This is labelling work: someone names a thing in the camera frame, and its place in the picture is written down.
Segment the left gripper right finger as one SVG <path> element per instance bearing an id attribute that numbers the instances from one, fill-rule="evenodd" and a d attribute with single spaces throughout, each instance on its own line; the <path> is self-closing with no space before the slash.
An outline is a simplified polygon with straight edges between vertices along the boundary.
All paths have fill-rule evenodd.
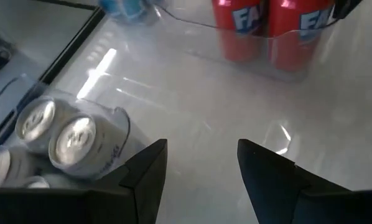
<path id="1" fill-rule="evenodd" d="M 372 224 L 372 190 L 346 189 L 248 139 L 237 157 L 259 224 Z"/>

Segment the blue silver Red Bull can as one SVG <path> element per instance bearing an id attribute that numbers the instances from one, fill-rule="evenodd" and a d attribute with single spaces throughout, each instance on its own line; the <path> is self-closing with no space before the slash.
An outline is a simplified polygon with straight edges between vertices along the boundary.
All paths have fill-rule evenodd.
<path id="1" fill-rule="evenodd" d="M 154 0 L 98 0 L 106 15 L 120 24 L 151 25 L 157 20 Z"/>

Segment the clear plastic bin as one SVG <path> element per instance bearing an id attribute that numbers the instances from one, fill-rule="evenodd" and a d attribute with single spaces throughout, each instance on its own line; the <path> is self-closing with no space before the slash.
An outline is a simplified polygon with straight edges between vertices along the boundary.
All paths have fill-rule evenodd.
<path id="1" fill-rule="evenodd" d="M 165 33 L 182 50 L 224 62 L 246 72 L 265 75 L 284 81 L 296 81 L 306 77 L 315 56 L 319 52 L 320 44 L 325 40 L 325 31 L 332 25 L 332 11 L 327 25 L 321 28 L 320 40 L 315 48 L 312 59 L 302 70 L 287 72 L 276 68 L 268 57 L 269 40 L 269 2 L 264 18 L 263 34 L 259 37 L 258 57 L 248 62 L 232 62 L 227 60 L 222 51 L 220 35 L 217 31 L 212 0 L 164 0 L 156 5 L 157 12 L 161 14 Z"/>
<path id="2" fill-rule="evenodd" d="M 40 96 L 51 96 L 54 98 L 63 99 L 69 102 L 71 105 L 77 107 L 78 112 L 86 111 L 87 113 L 102 113 L 104 115 L 106 114 L 111 115 L 111 114 L 114 114 L 115 111 L 121 108 L 121 107 L 117 107 L 117 108 L 110 109 L 110 108 L 98 105 L 96 103 L 92 103 L 90 101 L 75 98 L 74 96 L 68 93 L 62 92 L 62 91 L 49 90 L 47 86 L 43 87 L 42 92 L 36 98 Z M 21 111 L 24 109 L 24 107 L 18 111 L 17 118 L 19 114 L 21 113 Z M 130 136 L 125 145 L 124 151 L 121 154 L 121 159 L 123 160 L 123 164 L 128 159 L 130 159 L 132 156 L 142 151 L 147 146 L 147 143 L 148 143 L 145 135 L 134 124 L 131 117 L 130 117 L 130 120 L 131 120 Z M 4 143 L 0 144 L 0 146 L 7 146 L 7 147 L 21 146 L 27 149 L 26 145 L 21 143 L 18 137 L 16 136 L 15 126 L 16 126 L 16 122 L 15 122 L 14 129 L 12 130 L 11 135 L 6 139 Z M 39 159 L 40 162 L 38 163 L 38 165 L 42 168 L 42 170 L 39 175 L 34 175 L 34 176 L 24 179 L 17 186 L 19 188 L 67 188 L 67 187 L 74 185 L 76 181 L 78 180 L 90 180 L 90 179 L 74 178 L 72 176 L 65 174 L 60 169 L 54 167 L 49 159 L 49 149 L 48 149 L 47 155 L 36 154 L 33 152 L 30 152 L 30 153 L 35 155 Z"/>

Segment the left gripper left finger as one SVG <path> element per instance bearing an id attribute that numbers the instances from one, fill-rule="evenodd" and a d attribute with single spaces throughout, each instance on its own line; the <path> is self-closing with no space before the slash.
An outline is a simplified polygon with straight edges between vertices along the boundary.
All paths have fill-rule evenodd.
<path id="1" fill-rule="evenodd" d="M 155 224 L 166 169 L 158 139 L 83 189 L 0 189 L 0 224 Z"/>

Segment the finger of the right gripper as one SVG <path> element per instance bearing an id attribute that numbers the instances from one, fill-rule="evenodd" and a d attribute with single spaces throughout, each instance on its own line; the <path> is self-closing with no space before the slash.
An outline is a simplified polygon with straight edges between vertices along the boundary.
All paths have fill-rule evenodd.
<path id="1" fill-rule="evenodd" d="M 357 7 L 362 0 L 334 0 L 335 7 L 333 10 L 333 19 L 346 18 L 355 7 Z"/>

